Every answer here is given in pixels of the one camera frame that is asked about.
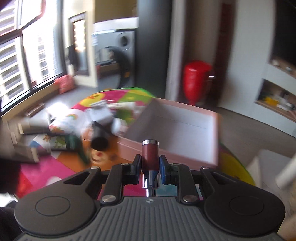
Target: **pink plastic bag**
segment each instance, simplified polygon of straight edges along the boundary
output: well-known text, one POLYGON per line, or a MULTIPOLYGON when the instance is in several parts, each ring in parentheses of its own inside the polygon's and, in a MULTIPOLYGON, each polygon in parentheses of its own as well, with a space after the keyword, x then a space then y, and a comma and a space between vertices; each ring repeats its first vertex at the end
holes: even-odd
POLYGON ((59 84, 59 93, 65 93, 75 88, 73 77, 66 74, 60 78, 55 79, 55 83, 59 84))

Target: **silver band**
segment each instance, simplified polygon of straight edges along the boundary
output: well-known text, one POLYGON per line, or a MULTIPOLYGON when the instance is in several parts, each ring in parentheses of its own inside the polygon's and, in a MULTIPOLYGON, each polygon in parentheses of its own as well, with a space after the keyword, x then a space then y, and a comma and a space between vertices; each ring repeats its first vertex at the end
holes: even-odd
POLYGON ((156 144, 159 146, 159 142, 157 140, 144 140, 142 142, 142 145, 146 145, 146 144, 156 144))

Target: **red trash can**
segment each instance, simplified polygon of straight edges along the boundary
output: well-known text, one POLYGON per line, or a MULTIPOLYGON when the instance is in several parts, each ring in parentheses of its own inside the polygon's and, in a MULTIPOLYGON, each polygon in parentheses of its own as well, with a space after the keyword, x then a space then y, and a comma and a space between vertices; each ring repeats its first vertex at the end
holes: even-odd
POLYGON ((190 105, 195 105, 204 96, 211 70, 212 66, 202 61, 193 61, 185 65, 183 90, 190 105))

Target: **pink box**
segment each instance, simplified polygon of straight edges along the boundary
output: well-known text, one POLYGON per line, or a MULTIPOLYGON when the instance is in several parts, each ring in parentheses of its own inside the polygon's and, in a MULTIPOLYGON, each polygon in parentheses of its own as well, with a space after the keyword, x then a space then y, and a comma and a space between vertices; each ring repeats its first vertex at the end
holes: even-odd
POLYGON ((118 138, 120 157, 133 161, 142 141, 159 141, 159 153, 169 163, 190 169, 218 166, 218 114, 165 99, 153 98, 124 136, 118 138))

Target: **white crosshair logo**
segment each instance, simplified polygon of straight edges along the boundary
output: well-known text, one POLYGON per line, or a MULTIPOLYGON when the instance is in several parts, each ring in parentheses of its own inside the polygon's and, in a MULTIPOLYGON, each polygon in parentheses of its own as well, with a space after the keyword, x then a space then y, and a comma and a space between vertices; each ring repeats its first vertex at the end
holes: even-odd
POLYGON ((153 199, 151 199, 151 198, 149 198, 149 199, 147 199, 147 200, 146 200, 146 202, 150 204, 150 203, 153 203, 153 202, 154 202, 154 200, 153 200, 153 199))

